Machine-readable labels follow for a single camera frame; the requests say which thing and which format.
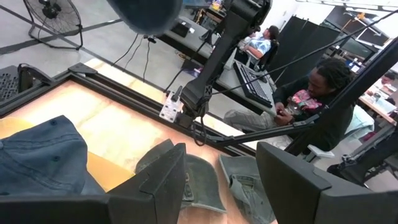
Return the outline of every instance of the blue shirt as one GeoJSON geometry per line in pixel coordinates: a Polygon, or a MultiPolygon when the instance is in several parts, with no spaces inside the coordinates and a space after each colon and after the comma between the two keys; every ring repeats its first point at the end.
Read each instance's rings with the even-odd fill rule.
{"type": "MultiPolygon", "coordinates": [[[[267,53],[269,51],[269,49],[271,49],[271,40],[265,39],[262,36],[262,33],[258,32],[258,33],[256,33],[256,36],[253,37],[249,41],[249,46],[254,47],[258,51],[260,51],[261,54],[264,55],[265,53],[267,53]]],[[[257,60],[253,57],[251,57],[250,59],[251,59],[251,63],[257,62],[257,60]]]]}

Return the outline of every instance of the fan grille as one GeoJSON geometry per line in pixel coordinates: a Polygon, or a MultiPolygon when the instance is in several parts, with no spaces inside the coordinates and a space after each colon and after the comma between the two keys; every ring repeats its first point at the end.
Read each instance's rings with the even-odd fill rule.
{"type": "Polygon", "coordinates": [[[81,24],[79,13],[70,0],[25,0],[29,11],[45,27],[56,34],[77,35],[81,24]],[[54,18],[44,14],[46,3],[56,12],[54,18]]]}

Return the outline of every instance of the chair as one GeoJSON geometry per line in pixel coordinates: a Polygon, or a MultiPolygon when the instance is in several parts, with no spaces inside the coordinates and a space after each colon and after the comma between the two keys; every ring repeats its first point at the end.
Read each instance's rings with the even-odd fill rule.
{"type": "Polygon", "coordinates": [[[275,55],[278,52],[278,48],[279,42],[277,40],[272,40],[271,49],[269,49],[269,51],[260,58],[256,65],[258,66],[259,72],[263,72],[264,70],[268,69],[269,65],[272,62],[272,59],[274,59],[275,55]]]}
{"type": "Polygon", "coordinates": [[[268,66],[271,64],[272,59],[277,54],[278,48],[279,48],[279,42],[277,40],[272,40],[271,48],[260,59],[258,59],[252,53],[246,52],[249,55],[249,60],[246,66],[249,66],[251,58],[254,58],[257,60],[257,63],[254,65],[254,70],[257,72],[265,71],[268,68],[268,66]]]}

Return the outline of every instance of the person sitting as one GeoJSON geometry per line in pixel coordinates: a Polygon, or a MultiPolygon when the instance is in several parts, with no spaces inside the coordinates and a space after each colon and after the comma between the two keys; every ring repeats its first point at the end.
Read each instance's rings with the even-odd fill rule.
{"type": "Polygon", "coordinates": [[[383,88],[384,86],[389,86],[396,79],[393,72],[387,72],[384,74],[375,84],[373,84],[367,91],[366,94],[373,96],[375,92],[383,88]]]}
{"type": "Polygon", "coordinates": [[[264,32],[256,32],[249,37],[251,38],[248,44],[246,44],[240,51],[238,50],[235,55],[235,60],[246,64],[249,60],[249,55],[246,52],[252,53],[256,58],[251,57],[250,68],[253,69],[256,62],[264,56],[271,49],[271,41],[277,40],[279,36],[279,28],[276,26],[270,26],[264,32]]]}
{"type": "MultiPolygon", "coordinates": [[[[318,113],[337,96],[353,79],[349,68],[336,58],[321,61],[309,76],[288,83],[273,94],[277,116],[262,115],[251,111],[231,110],[224,116],[224,122],[242,131],[262,131],[304,121],[318,113]]],[[[353,117],[355,103],[339,108],[336,119],[320,127],[311,144],[323,151],[330,151],[344,138],[353,117]]]]}

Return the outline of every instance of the hand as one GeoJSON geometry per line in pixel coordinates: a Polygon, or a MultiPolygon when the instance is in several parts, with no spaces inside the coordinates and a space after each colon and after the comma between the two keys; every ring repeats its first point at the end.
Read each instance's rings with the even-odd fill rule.
{"type": "Polygon", "coordinates": [[[275,104],[275,110],[276,112],[280,112],[280,111],[284,111],[285,110],[285,106],[283,103],[276,103],[275,104]]]}
{"type": "Polygon", "coordinates": [[[293,121],[293,116],[286,111],[280,111],[279,114],[274,118],[274,121],[278,126],[285,126],[293,121]]]}

